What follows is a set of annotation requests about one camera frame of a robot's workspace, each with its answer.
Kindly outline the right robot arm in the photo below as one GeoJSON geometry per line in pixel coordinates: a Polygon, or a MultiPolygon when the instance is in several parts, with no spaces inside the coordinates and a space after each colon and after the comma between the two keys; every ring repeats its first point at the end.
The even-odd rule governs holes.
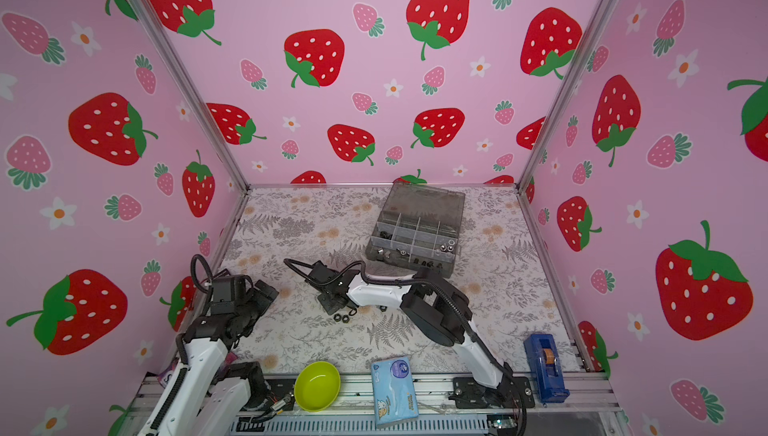
{"type": "Polygon", "coordinates": [[[343,307],[400,310],[429,340],[451,348],[476,384],[496,398],[498,406],[510,406],[520,395],[511,367],[499,360],[480,336],[467,296],[431,269],[384,277],[368,274],[362,260],[341,270],[317,261],[300,276],[319,292],[318,301],[329,314],[343,307]]]}

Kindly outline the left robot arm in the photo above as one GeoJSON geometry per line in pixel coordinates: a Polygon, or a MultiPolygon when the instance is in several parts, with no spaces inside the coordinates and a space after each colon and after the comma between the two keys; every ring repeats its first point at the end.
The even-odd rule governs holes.
{"type": "Polygon", "coordinates": [[[220,367],[278,295],[248,276],[212,283],[207,311],[177,337],[179,363],[141,435],[223,435],[242,409],[268,408],[271,387],[259,363],[220,367]]]}

